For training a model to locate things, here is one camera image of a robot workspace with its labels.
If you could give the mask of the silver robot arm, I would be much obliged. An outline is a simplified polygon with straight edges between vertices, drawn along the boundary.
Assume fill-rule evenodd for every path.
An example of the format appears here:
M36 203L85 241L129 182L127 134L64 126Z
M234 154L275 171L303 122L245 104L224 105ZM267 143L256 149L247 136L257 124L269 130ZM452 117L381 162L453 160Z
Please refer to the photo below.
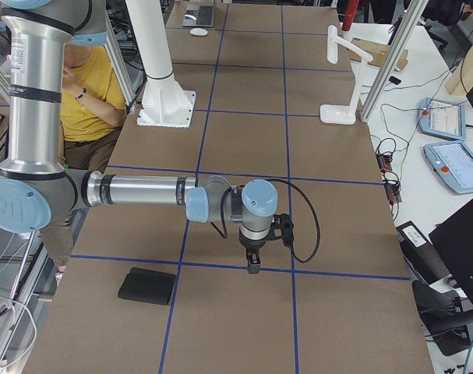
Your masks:
M239 226L248 271L277 226L277 190L256 179L233 186L225 178L104 175L66 169L58 161L64 47L105 44L102 1L5 1L12 34L9 153L0 163L0 228L40 230L83 206L120 203L185 207L194 222Z

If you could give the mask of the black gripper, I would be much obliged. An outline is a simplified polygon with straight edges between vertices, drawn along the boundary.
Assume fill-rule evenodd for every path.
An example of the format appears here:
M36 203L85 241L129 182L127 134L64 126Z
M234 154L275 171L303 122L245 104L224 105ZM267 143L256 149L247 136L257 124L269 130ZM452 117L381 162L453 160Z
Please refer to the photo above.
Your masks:
M261 264L259 251L265 246L266 242L264 240L253 240L245 236L239 236L238 239L240 244L245 248L248 273L259 273Z

